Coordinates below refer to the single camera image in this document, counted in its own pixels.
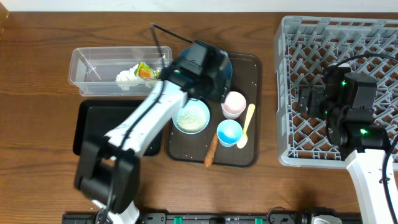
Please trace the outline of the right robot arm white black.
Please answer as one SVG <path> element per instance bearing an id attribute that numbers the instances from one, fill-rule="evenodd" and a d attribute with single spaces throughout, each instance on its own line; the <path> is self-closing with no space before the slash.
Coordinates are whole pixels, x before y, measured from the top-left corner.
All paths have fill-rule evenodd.
<path id="1" fill-rule="evenodd" d="M 346 64 L 326 69 L 323 88 L 301 87 L 298 112 L 325 121 L 354 183 L 363 223 L 397 223 L 397 186 L 392 152 L 397 140 L 373 121 L 375 78 Z"/>

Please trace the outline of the yellow snack wrapper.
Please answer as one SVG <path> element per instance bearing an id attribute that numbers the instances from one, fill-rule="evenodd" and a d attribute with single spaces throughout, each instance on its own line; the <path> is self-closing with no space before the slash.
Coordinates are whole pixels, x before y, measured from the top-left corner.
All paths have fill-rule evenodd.
<path id="1" fill-rule="evenodd" d="M 134 74 L 139 78 L 157 80 L 159 78 L 160 72 L 158 70 L 152 69 L 144 62 L 140 62 L 138 63 L 138 67 L 136 68 Z"/>

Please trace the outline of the blue cup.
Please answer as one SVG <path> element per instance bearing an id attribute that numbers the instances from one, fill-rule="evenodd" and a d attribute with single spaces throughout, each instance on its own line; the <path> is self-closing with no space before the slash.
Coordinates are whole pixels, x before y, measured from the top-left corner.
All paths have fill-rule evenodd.
<path id="1" fill-rule="evenodd" d="M 216 130 L 218 140 L 224 147 L 234 146 L 242 137 L 242 126 L 233 119 L 222 121 Z"/>

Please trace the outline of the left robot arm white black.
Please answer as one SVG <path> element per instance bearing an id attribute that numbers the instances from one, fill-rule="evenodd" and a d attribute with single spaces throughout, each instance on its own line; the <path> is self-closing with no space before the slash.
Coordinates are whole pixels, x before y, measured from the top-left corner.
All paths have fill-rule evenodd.
<path id="1" fill-rule="evenodd" d="M 190 98 L 224 102 L 232 66 L 222 50 L 184 50 L 160 72 L 160 82 L 121 124 L 83 141 L 74 187 L 100 207 L 95 223 L 135 223 L 141 158 Z"/>

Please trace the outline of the white tissue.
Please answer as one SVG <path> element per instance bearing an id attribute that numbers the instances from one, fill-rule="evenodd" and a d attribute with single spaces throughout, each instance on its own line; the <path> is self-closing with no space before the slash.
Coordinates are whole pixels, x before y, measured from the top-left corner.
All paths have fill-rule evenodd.
<path id="1" fill-rule="evenodd" d="M 116 76 L 116 83 L 122 90 L 127 91 L 130 89 L 130 87 L 138 86 L 139 84 L 143 84 L 146 82 L 143 78 L 136 75 L 138 67 L 139 64 L 136 64 L 129 70 L 121 71 Z"/>

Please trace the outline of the dark blue plate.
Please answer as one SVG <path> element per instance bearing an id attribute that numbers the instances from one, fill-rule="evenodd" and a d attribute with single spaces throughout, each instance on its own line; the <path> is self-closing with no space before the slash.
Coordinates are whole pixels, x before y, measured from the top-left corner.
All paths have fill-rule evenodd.
<path id="1" fill-rule="evenodd" d="M 225 85 L 233 76 L 228 53 L 211 45 L 192 44 L 178 55 L 174 63 L 192 79 L 207 79 L 214 86 Z"/>

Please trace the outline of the pink cup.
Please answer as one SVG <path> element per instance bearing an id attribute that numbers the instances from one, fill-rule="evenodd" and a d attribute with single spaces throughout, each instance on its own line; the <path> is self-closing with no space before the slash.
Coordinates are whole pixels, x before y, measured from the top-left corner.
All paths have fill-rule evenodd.
<path id="1" fill-rule="evenodd" d="M 221 104 L 221 108 L 226 119 L 236 119 L 246 109 L 246 99 L 241 93 L 231 91 Z"/>

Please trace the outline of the yellow plastic spoon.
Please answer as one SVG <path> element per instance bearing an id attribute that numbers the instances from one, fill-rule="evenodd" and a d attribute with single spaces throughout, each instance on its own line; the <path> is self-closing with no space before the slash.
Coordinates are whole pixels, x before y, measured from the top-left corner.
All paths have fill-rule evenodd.
<path id="1" fill-rule="evenodd" d="M 248 142 L 248 127 L 251 122 L 251 119 L 252 119 L 255 109 L 256 109 L 255 104 L 253 104 L 253 103 L 249 104 L 247 112 L 246 112 L 244 126 L 243 126 L 243 135 L 241 136 L 241 139 L 236 144 L 239 149 L 244 148 Z"/>

